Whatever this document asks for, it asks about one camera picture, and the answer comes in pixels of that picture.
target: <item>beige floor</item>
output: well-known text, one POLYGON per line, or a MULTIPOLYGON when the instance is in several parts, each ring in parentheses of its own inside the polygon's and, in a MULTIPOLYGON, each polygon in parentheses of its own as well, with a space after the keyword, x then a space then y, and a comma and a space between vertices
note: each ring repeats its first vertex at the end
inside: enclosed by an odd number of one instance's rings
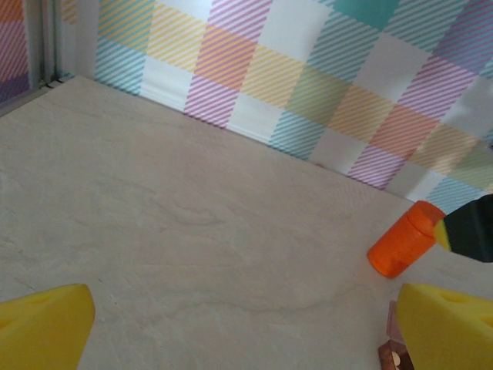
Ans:
POLYGON ((493 297, 438 248, 365 251, 410 203, 77 78, 0 119, 0 299, 90 286, 81 369, 377 369, 406 281, 493 297))

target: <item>orange cylinder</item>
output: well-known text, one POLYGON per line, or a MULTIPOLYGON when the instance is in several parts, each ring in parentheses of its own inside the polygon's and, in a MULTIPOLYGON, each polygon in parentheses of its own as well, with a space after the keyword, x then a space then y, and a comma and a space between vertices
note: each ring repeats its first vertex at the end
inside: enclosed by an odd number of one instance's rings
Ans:
POLYGON ((445 213, 419 200, 368 251, 371 265, 395 278, 434 245, 433 228, 445 213))

